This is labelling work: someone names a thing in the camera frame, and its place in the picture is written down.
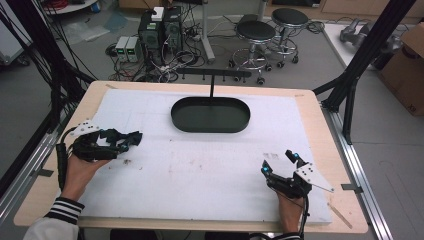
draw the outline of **round stool seat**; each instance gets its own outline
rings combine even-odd
[[[278,25],[293,25],[296,27],[300,27],[309,21],[304,13],[291,8],[274,10],[272,20]]]
[[[253,41],[270,41],[275,36],[275,30],[270,25],[259,21],[246,21],[237,25],[237,33]]]

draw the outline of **white bracket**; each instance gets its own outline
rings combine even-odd
[[[93,123],[91,120],[85,120],[84,122],[78,124],[77,128],[70,133],[71,136],[77,137],[92,132],[99,131],[100,127]]]
[[[334,188],[327,182],[324,176],[322,176],[312,163],[308,163],[305,166],[296,169],[295,173],[311,185],[329,192],[334,192]]]

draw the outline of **power supply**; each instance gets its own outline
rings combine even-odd
[[[140,39],[138,37],[130,37],[125,51],[129,62],[138,62],[142,57]]]
[[[119,61],[128,62],[127,53],[125,47],[127,46],[129,37],[120,37],[118,43],[115,46],[116,53],[118,54]]]
[[[152,13],[145,12],[141,16],[138,36],[141,44],[148,50],[160,49],[164,41],[163,22],[152,21]]]
[[[176,52],[183,50],[181,7],[176,6],[166,9],[163,18],[165,28],[165,38],[168,42],[168,49]]]

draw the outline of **wooden table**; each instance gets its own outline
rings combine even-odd
[[[147,91],[196,92],[208,93],[207,85],[129,83],[97,81],[91,84],[80,105],[72,116],[67,129],[76,126],[96,113],[102,97],[108,89],[132,89]],[[324,119],[318,100],[310,90],[274,89],[257,87],[215,86],[215,93],[253,94],[293,97],[304,124],[310,148],[320,172],[334,187],[335,193],[326,192],[328,207],[333,222],[326,225],[308,225],[307,232],[364,233],[368,230],[363,212],[353,191],[344,191],[341,184],[350,183],[342,160]],[[51,177],[39,176],[23,204],[18,210],[14,222],[18,226],[29,226],[37,218],[45,215],[56,198],[58,191],[56,154],[52,154],[44,169],[54,171]],[[279,224],[267,222],[220,222],[161,219],[98,218],[81,217],[81,227],[99,228],[137,228],[137,229],[173,229],[204,231],[247,231],[281,232]]]

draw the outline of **striped sleeve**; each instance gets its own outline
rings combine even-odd
[[[84,205],[79,202],[58,197],[44,217],[55,218],[76,225],[83,209]]]
[[[293,233],[285,233],[283,235],[274,237],[274,239],[278,240],[300,240],[299,233],[293,232]]]

